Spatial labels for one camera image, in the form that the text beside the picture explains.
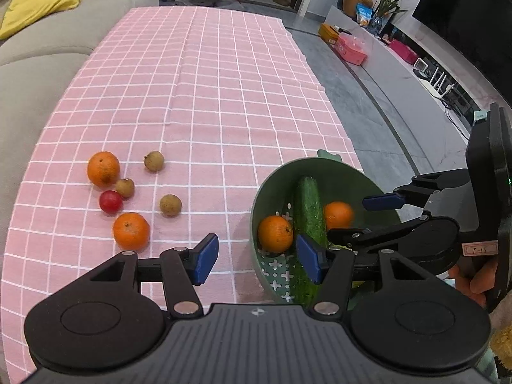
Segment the person's hand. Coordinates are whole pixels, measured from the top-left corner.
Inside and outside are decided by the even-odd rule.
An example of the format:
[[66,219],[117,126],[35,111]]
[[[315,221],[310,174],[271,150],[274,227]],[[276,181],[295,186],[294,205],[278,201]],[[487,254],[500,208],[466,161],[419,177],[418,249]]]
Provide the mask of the person's hand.
[[485,293],[495,286],[497,256],[460,257],[448,270],[448,276],[455,280],[455,287],[481,307],[487,307]]

